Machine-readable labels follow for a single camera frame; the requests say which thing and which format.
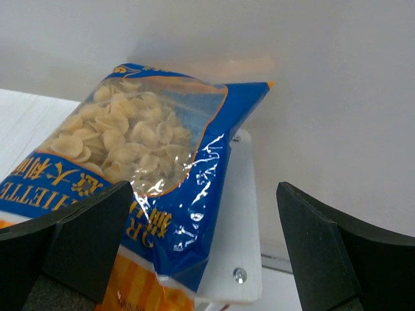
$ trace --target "metal screw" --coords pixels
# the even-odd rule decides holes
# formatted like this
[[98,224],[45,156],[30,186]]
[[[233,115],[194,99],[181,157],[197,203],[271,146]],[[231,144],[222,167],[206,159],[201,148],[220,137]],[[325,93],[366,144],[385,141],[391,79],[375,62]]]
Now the metal screw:
[[246,271],[242,268],[236,268],[233,271],[233,279],[237,281],[239,284],[242,284],[246,281],[248,278],[248,274],[246,274]]
[[238,134],[236,134],[235,136],[233,136],[232,141],[235,141],[235,142],[238,143],[239,141],[241,141],[241,136],[239,136]]

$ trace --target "white table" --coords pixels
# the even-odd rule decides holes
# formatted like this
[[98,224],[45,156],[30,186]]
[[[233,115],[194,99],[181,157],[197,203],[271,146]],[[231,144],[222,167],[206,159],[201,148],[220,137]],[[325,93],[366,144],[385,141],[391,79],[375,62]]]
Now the white table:
[[[78,102],[0,89],[0,178],[34,150]],[[262,292],[252,143],[246,131],[232,154],[206,272],[197,302],[252,303]],[[233,279],[244,268],[246,282]]]

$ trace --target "blue plastic bag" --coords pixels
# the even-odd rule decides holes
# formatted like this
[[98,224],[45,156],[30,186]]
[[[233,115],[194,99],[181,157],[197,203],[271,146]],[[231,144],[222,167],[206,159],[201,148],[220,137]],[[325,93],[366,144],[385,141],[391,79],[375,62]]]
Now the blue plastic bag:
[[120,254],[196,292],[230,140],[270,85],[120,65],[0,183],[0,211],[34,218],[129,180],[135,199]]

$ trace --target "plastic packaging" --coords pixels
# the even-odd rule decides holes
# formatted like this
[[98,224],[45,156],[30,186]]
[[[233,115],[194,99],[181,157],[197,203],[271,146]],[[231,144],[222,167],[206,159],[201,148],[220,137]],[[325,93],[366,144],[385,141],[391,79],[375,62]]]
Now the plastic packaging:
[[97,310],[192,310],[230,139],[269,89],[266,82],[213,85],[141,65],[116,67],[0,183],[0,224],[128,180],[135,199]]

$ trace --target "orange stripe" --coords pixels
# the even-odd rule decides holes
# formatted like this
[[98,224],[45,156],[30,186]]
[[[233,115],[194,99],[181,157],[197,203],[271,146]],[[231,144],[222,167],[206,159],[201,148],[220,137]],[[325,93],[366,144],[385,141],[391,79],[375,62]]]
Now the orange stripe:
[[127,298],[130,293],[132,283],[134,281],[134,276],[136,275],[137,264],[130,261],[127,271],[124,275],[124,280],[121,286],[121,297]]
[[115,258],[114,267],[111,273],[108,287],[104,296],[102,305],[99,306],[99,311],[116,311],[120,310],[118,292],[121,294],[121,290],[124,283],[124,277],[127,273],[130,261],[121,255],[117,255]]
[[193,311],[194,309],[195,309],[195,303],[192,300],[188,299],[186,301],[186,305],[184,307],[184,310],[185,311]]
[[14,225],[12,222],[6,222],[4,220],[0,220],[0,229],[10,227],[11,225]]
[[147,286],[145,283],[145,279],[147,276],[147,270],[143,269],[142,267],[136,265],[136,272],[134,273],[134,278],[131,283],[130,290],[128,291],[127,301],[128,303],[131,303],[133,306],[137,306],[139,302],[139,293],[141,293],[144,289],[144,287]]
[[173,290],[168,287],[163,287],[163,300],[169,300],[169,297],[171,296]]
[[187,296],[180,290],[178,291],[178,297],[176,301],[180,307],[184,307],[187,301]]
[[177,303],[177,298],[179,297],[179,293],[178,290],[173,290],[173,292],[171,293],[169,300],[172,301],[173,303]]
[[145,276],[145,287],[143,288],[143,291],[140,293],[138,305],[142,308],[146,305],[148,296],[150,295],[152,286],[154,281],[156,280],[156,276],[148,272]]
[[153,282],[150,295],[148,295],[145,310],[159,310],[160,301],[163,297],[163,287],[158,281]]

